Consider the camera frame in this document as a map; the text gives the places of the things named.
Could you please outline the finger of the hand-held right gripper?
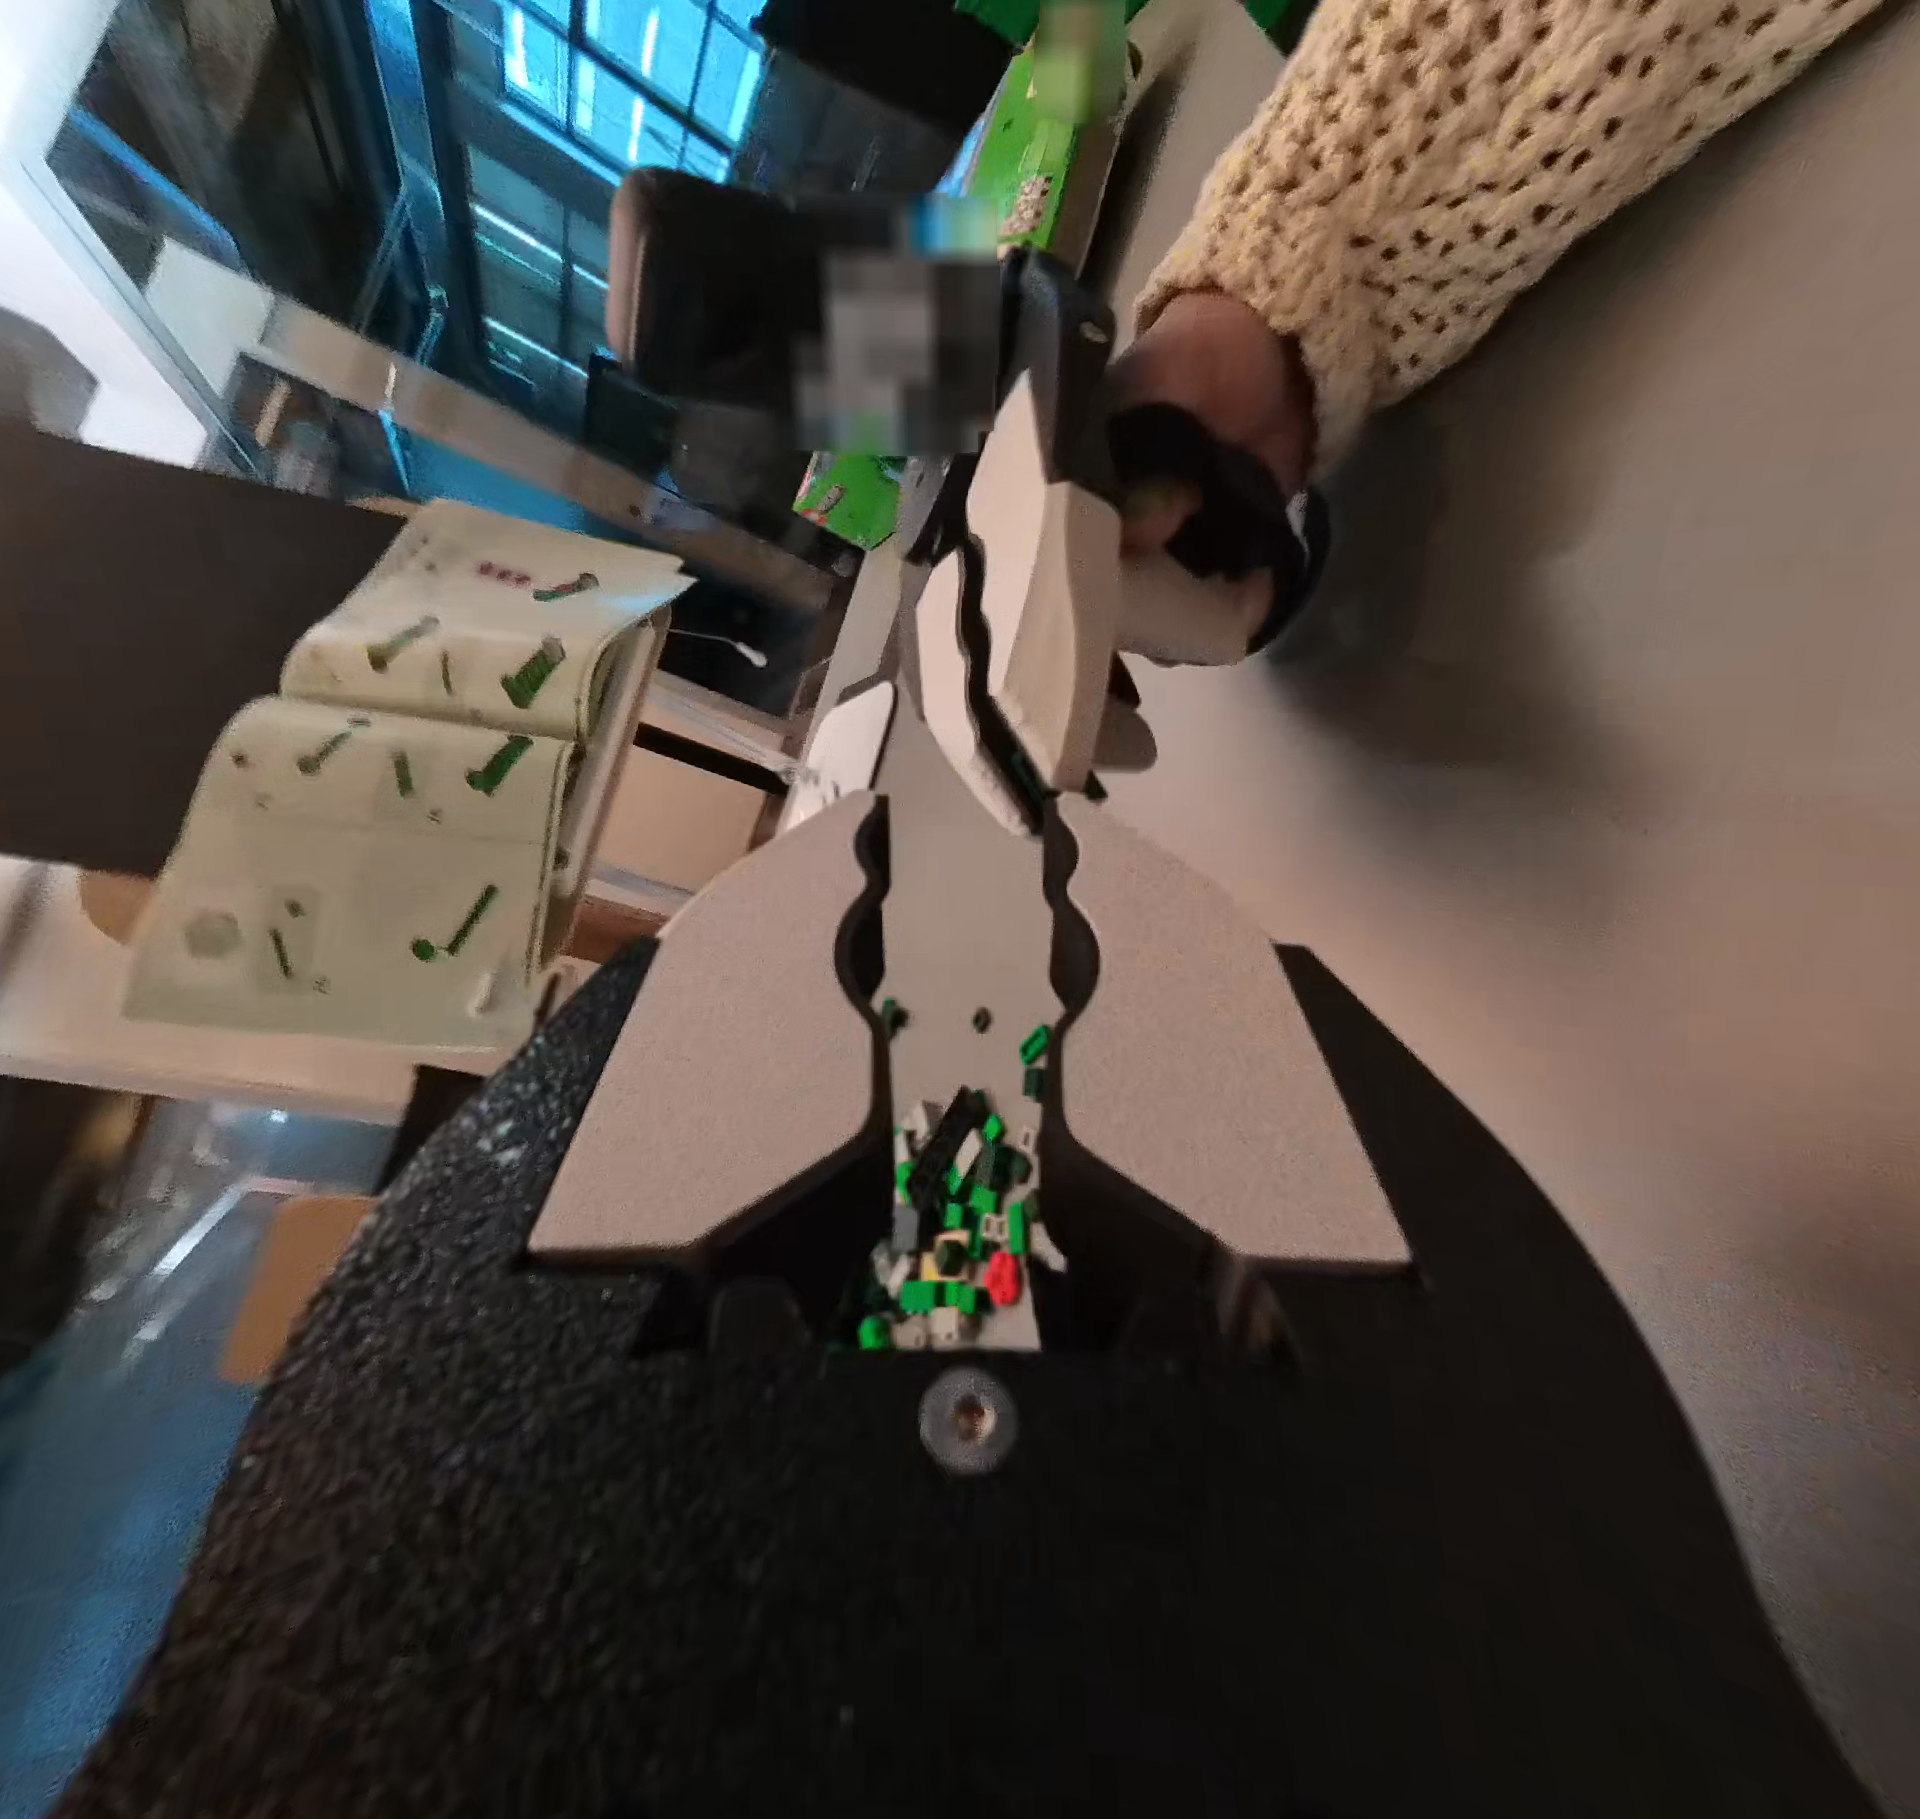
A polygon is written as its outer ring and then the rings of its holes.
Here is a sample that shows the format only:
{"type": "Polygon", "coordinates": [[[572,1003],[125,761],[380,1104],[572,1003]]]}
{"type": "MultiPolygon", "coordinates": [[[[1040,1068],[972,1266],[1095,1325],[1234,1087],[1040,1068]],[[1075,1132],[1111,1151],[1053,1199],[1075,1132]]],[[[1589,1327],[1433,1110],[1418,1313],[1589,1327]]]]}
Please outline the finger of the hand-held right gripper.
{"type": "Polygon", "coordinates": [[[983,718],[1005,727],[1059,793],[1097,775],[1114,706],[1121,520],[1050,451],[1044,392],[1024,371],[988,434],[966,493],[971,587],[983,618],[983,718]]]}
{"type": "Polygon", "coordinates": [[[971,587],[971,555],[946,555],[914,603],[912,643],[918,657],[921,711],[948,766],[963,780],[979,806],[1007,831],[1036,839],[1044,816],[1022,810],[1002,757],[1015,746],[1009,730],[983,718],[986,672],[972,643],[983,641],[983,618],[971,587]]]}

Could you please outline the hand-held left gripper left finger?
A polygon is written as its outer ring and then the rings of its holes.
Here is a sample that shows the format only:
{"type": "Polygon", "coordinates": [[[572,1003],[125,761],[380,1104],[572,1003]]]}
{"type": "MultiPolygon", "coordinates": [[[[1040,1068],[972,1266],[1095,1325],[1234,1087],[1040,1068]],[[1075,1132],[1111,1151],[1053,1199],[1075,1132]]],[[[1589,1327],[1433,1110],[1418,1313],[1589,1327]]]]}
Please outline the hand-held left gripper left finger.
{"type": "Polygon", "coordinates": [[[874,1110],[874,1030],[838,942],[874,883],[851,792],[720,874],[664,927],[531,1230],[545,1263],[703,1266],[874,1110]]]}

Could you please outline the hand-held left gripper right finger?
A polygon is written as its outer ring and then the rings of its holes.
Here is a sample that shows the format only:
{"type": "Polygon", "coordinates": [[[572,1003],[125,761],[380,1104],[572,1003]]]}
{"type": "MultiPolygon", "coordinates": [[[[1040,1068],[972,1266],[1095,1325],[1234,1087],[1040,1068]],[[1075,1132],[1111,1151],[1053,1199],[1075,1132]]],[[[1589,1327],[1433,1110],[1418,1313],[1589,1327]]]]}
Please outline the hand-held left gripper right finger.
{"type": "Polygon", "coordinates": [[[1091,797],[1048,813],[1044,896],[1064,1005],[1044,1158],[1069,1250],[1133,1215],[1149,1256],[1409,1267],[1266,927],[1091,797]]]}

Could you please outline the person's right forearm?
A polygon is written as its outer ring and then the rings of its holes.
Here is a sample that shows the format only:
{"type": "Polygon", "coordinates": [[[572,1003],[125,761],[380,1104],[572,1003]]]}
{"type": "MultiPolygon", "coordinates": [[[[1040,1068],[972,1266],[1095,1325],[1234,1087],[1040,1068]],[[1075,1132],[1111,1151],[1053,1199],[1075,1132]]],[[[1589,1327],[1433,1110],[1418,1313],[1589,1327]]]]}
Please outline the person's right forearm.
{"type": "Polygon", "coordinates": [[[1298,343],[1336,461],[1887,1],[1321,0],[1134,320],[1239,299],[1298,343]]]}

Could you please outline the pile of lego pieces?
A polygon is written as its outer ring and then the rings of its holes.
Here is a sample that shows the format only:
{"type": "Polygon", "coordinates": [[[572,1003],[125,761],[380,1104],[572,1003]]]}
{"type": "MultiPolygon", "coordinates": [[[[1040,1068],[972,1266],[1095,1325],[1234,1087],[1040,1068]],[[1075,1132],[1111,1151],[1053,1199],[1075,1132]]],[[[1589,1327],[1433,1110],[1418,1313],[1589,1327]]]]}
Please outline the pile of lego pieces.
{"type": "Polygon", "coordinates": [[[997,1030],[990,1007],[938,1030],[897,989],[876,999],[891,1073],[887,1217],[844,1292],[858,1354],[1040,1351],[1069,1262],[1047,1227],[1042,1121],[1055,1028],[997,1030]]]}

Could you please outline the lego instruction booklet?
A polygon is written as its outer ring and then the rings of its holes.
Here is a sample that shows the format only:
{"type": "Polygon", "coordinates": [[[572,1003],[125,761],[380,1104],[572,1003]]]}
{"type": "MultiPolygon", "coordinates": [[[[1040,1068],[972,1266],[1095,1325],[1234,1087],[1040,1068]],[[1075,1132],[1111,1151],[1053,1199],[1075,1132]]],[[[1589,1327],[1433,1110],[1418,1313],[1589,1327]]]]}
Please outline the lego instruction booklet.
{"type": "Polygon", "coordinates": [[[658,548],[417,506],[222,728],[125,1014],[517,1051],[692,584],[658,548]]]}

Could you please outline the person's right hand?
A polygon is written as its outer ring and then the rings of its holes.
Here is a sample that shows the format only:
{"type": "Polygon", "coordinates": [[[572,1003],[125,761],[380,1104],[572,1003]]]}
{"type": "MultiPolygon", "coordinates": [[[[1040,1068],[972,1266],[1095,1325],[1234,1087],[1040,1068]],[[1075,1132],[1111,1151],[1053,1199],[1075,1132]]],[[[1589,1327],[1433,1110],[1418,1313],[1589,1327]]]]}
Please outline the person's right hand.
{"type": "Polygon", "coordinates": [[[1198,290],[1167,299],[1109,366],[1108,405],[1116,445],[1124,414],[1173,409],[1259,461],[1282,500],[1310,486],[1310,372],[1295,340],[1276,335],[1238,297],[1198,290]]]}

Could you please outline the white board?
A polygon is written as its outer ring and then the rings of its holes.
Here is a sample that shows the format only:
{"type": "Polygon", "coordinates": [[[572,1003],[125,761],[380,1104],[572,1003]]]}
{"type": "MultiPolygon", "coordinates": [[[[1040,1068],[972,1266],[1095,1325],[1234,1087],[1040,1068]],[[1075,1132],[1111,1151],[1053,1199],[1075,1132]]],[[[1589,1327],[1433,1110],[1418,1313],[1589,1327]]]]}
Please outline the white board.
{"type": "Polygon", "coordinates": [[[897,685],[874,681],[823,717],[787,789],[782,830],[873,787],[897,706],[897,685]]]}

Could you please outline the black office chair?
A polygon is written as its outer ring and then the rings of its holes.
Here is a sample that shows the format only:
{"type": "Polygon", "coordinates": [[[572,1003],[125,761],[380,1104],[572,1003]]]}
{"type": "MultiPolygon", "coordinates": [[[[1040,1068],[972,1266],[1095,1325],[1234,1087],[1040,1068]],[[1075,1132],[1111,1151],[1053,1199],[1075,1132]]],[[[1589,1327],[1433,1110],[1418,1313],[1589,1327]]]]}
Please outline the black office chair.
{"type": "Polygon", "coordinates": [[[828,231],[803,207],[666,168],[611,205],[609,342],[640,387],[794,424],[820,349],[828,231]]]}

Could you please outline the black monitor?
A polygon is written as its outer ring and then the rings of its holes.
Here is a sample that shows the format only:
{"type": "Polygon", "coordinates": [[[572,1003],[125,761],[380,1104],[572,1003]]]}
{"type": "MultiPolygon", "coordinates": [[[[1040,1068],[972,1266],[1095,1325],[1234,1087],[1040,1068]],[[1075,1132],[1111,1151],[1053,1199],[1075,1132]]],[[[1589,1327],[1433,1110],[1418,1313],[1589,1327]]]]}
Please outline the black monitor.
{"type": "Polygon", "coordinates": [[[950,141],[968,133],[1015,55],[954,0],[766,0],[752,30],[950,141]]]}

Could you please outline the cardboard box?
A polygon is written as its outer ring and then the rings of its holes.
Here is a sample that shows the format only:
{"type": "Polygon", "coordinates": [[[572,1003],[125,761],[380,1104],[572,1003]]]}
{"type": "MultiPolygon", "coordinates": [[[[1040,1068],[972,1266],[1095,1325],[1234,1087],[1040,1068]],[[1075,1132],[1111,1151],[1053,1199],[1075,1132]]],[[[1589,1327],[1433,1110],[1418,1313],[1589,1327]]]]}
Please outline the cardboard box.
{"type": "Polygon", "coordinates": [[[259,1385],[270,1375],[373,1209],[375,1196],[362,1191],[302,1191],[275,1209],[219,1358],[222,1382],[259,1385]]]}

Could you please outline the glass window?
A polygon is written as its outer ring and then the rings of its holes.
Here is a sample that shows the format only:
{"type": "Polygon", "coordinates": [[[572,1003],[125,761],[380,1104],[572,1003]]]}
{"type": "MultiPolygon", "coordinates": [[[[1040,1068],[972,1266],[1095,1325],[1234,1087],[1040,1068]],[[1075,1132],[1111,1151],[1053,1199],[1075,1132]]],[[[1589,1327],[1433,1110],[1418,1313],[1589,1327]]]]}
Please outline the glass window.
{"type": "Polygon", "coordinates": [[[606,349],[611,205],[638,168],[725,177],[768,0],[366,0],[435,366],[551,429],[606,349]]]}

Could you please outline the dark brown panel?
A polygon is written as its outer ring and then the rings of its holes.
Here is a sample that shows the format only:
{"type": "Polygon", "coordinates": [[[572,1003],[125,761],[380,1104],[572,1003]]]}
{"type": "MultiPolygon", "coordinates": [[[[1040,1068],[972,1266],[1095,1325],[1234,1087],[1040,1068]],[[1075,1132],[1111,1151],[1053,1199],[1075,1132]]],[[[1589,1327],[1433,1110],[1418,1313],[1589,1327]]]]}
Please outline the dark brown panel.
{"type": "Polygon", "coordinates": [[[2,853],[153,876],[401,518],[2,427],[2,853]]]}

